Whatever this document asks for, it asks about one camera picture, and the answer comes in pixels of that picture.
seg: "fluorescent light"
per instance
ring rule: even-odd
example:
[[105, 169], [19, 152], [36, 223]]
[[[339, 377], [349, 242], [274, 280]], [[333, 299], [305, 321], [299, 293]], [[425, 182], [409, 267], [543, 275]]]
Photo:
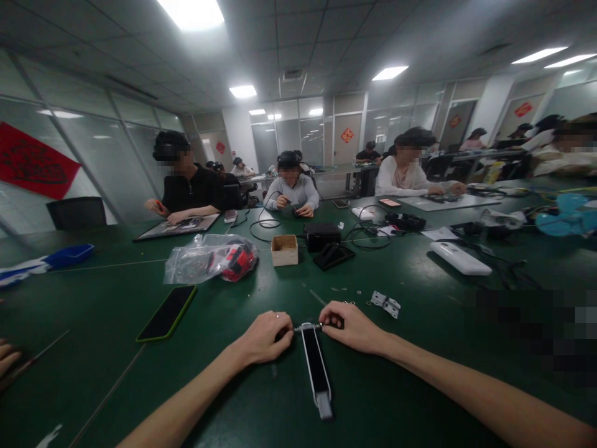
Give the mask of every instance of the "fluorescent light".
[[574, 56], [573, 58], [570, 59], [566, 59], [560, 62], [556, 62], [555, 64], [551, 64], [548, 65], [546, 68], [556, 68], [556, 67], [565, 67], [566, 65], [570, 65], [571, 63], [575, 63], [575, 62], [579, 62], [585, 59], [590, 59], [594, 56], [597, 56], [597, 54], [592, 54], [592, 55], [578, 55], [578, 56]]
[[157, 0], [183, 31], [200, 31], [224, 23], [216, 0]]
[[[52, 112], [50, 112], [48, 109], [37, 111], [37, 113], [44, 114], [44, 115], [50, 115], [50, 116], [52, 115]], [[73, 114], [70, 112], [64, 112], [64, 111], [54, 111], [54, 115], [57, 116], [58, 118], [81, 118], [81, 117], [83, 117], [83, 115], [77, 115], [77, 114]]]
[[404, 65], [403, 67], [387, 67], [384, 68], [381, 72], [377, 74], [372, 81], [381, 81], [386, 79], [393, 79], [396, 76], [400, 75], [404, 70], [406, 70], [409, 66]]
[[257, 95], [257, 92], [252, 85], [231, 87], [229, 90], [237, 98], [249, 98], [250, 96]]
[[541, 50], [540, 52], [534, 53], [530, 56], [526, 56], [525, 58], [519, 59], [518, 61], [514, 61], [515, 63], [527, 63], [527, 62], [535, 62], [536, 60], [543, 59], [544, 57], [551, 56], [554, 53], [561, 52], [562, 50], [567, 49], [568, 47], [559, 47], [556, 49], [545, 49]]

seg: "green table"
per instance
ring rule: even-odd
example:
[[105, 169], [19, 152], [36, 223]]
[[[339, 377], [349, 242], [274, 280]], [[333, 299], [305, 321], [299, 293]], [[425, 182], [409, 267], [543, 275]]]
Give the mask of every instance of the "green table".
[[[377, 202], [365, 198], [353, 204], [369, 203]], [[536, 196], [507, 198], [491, 208], [511, 212], [539, 203]], [[234, 232], [250, 236], [249, 224], [260, 211], [251, 210], [248, 222]], [[435, 227], [468, 221], [480, 212], [470, 208], [425, 213], [407, 205], [401, 211], [422, 216]], [[270, 239], [302, 232], [303, 220], [287, 211], [276, 216], [280, 227], [256, 226], [256, 234]], [[356, 217], [323, 202], [314, 221], [343, 221], [346, 234]], [[164, 260], [173, 246], [192, 239], [179, 236], [133, 244], [131, 240], [149, 226], [111, 226], [71, 235], [52, 232], [0, 242], [7, 265], [66, 245], [96, 245], [96, 255], [85, 264], [34, 276], [0, 293], [6, 299], [0, 306], [2, 334], [32, 353], [65, 329], [72, 330], [2, 396], [0, 434], [6, 446], [35, 446], [58, 424], [63, 427], [52, 448], [73, 442], [113, 446], [239, 337], [258, 313], [284, 310], [294, 323], [314, 322], [322, 308], [320, 300], [355, 301], [382, 328], [595, 424], [591, 415], [595, 398], [574, 386], [556, 384], [540, 357], [521, 356], [526, 353], [524, 341], [503, 334], [499, 323], [487, 325], [479, 315], [483, 297], [477, 296], [475, 303], [473, 286], [451, 266], [435, 260], [429, 253], [430, 240], [422, 235], [396, 238], [379, 251], [349, 244], [357, 256], [326, 273], [312, 263], [313, 255], [305, 249], [298, 266], [273, 268], [269, 245], [253, 239], [260, 250], [253, 273], [235, 284], [213, 279], [200, 285], [170, 340], [137, 344], [136, 335], [171, 289], [162, 285]], [[218, 220], [211, 231], [227, 229]], [[492, 248], [507, 259], [527, 259], [528, 272], [544, 287], [597, 286], [594, 252], [586, 248], [590, 241], [539, 233], [516, 238], [520, 245]], [[385, 239], [360, 242], [380, 245]], [[401, 304], [398, 320], [365, 304], [375, 290]], [[545, 314], [551, 308], [549, 303], [531, 317], [548, 320]], [[302, 347], [294, 343], [276, 361], [276, 375], [271, 365], [261, 365], [237, 377], [195, 428], [189, 445], [428, 446], [450, 441], [459, 446], [503, 446], [475, 418], [405, 370], [324, 335], [320, 342], [332, 387], [334, 422], [319, 420]]]

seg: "blue object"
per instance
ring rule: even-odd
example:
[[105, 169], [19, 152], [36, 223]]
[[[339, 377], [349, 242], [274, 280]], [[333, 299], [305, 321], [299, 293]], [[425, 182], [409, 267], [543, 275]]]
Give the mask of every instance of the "blue object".
[[563, 194], [557, 198], [560, 214], [541, 213], [535, 220], [537, 228], [552, 236], [584, 235], [597, 230], [597, 210], [584, 207], [589, 199], [579, 194]]
[[94, 245], [86, 244], [81, 246], [71, 246], [58, 251], [52, 255], [44, 258], [44, 262], [49, 264], [53, 269], [64, 268], [72, 264], [82, 263], [93, 255]]

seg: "black shirt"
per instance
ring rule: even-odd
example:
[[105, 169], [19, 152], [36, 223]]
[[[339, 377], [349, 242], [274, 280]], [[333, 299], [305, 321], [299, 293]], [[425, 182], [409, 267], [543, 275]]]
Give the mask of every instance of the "black shirt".
[[375, 150], [371, 151], [371, 153], [368, 153], [366, 150], [363, 149], [361, 152], [359, 152], [356, 155], [357, 160], [375, 160], [378, 157], [381, 157], [381, 156]]
[[184, 176], [164, 177], [162, 204], [172, 213], [208, 205], [218, 210], [225, 210], [222, 181], [212, 170], [205, 169], [199, 164], [195, 165], [197, 172], [190, 180]]

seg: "door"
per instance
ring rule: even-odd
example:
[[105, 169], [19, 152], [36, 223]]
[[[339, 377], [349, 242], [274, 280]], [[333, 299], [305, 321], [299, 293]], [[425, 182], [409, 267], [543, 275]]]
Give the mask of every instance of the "door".
[[536, 95], [510, 102], [496, 139], [504, 140], [522, 123], [532, 123], [537, 112], [537, 107], [541, 104], [543, 97], [544, 95]]
[[467, 101], [450, 108], [443, 127], [441, 149], [447, 151], [450, 145], [462, 144], [476, 104], [476, 101]]
[[334, 138], [334, 165], [345, 165], [353, 162], [360, 151], [361, 113], [336, 117]]

